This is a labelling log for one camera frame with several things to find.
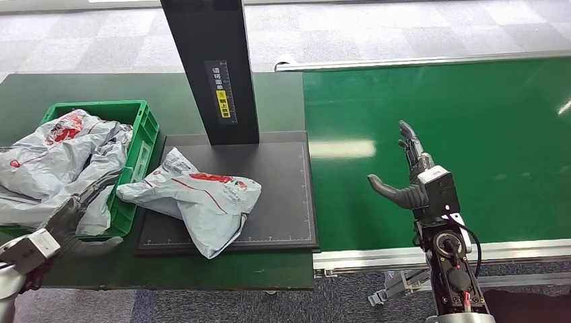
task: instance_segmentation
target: red printed logo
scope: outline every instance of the red printed logo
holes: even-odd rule
[[[210,180],[213,182],[221,182],[221,183],[228,183],[229,181],[232,180],[232,177],[230,176],[224,176],[224,175],[212,175],[212,174],[206,174],[206,173],[194,173],[194,174],[190,174],[189,175],[191,178],[194,178],[196,180]]]
[[[83,121],[77,113],[69,113],[50,130],[46,138],[47,145],[75,138],[81,131]]]

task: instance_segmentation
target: package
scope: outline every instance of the package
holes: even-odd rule
[[[261,193],[248,178],[199,172],[177,148],[141,182],[117,187],[117,196],[177,219],[208,259],[216,257],[242,232]]]
[[[0,148],[0,185],[36,200],[54,197],[119,127],[117,121],[103,121],[83,110],[46,122],[11,147]]]
[[[0,225],[36,229],[72,194],[125,166],[133,133],[130,125],[103,121],[83,110],[46,124],[0,152],[0,176],[6,175],[0,180]],[[19,166],[4,167],[14,157]],[[28,158],[33,160],[21,162]],[[95,236],[109,228],[106,203],[112,189],[106,188],[88,206],[77,234]]]

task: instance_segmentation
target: black vertical stand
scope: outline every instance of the black vertical stand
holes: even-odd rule
[[[211,145],[259,143],[241,0],[161,0]]]

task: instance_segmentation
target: metal bracket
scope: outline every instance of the metal bracket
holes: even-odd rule
[[[337,275],[334,273],[335,269],[324,269],[323,270],[323,276],[324,277],[337,277]]]
[[[456,222],[460,223],[461,225],[465,225],[460,213],[452,213],[450,216]],[[448,215],[443,215],[442,218],[448,219]],[[462,233],[462,238],[464,239],[464,244],[466,245],[466,253],[469,254],[472,252],[472,242],[470,241],[470,236],[468,236],[468,232],[462,228],[460,228],[460,232]]]
[[[384,305],[391,297],[408,295],[422,288],[422,284],[430,279],[429,269],[412,271],[385,272],[384,289],[369,296],[371,306]]]

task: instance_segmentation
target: green plastic crate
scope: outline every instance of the green plastic crate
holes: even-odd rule
[[[125,168],[107,200],[111,214],[111,226],[99,236],[82,236],[81,238],[123,237],[131,231],[137,207],[116,197],[115,190],[117,185],[138,182],[143,179],[155,146],[159,125],[145,100],[57,103],[48,109],[40,124],[57,119],[75,109],[85,110],[103,120],[114,120],[133,125],[133,138],[127,152]],[[29,233],[28,228],[19,225],[1,226],[0,231],[11,236]]]

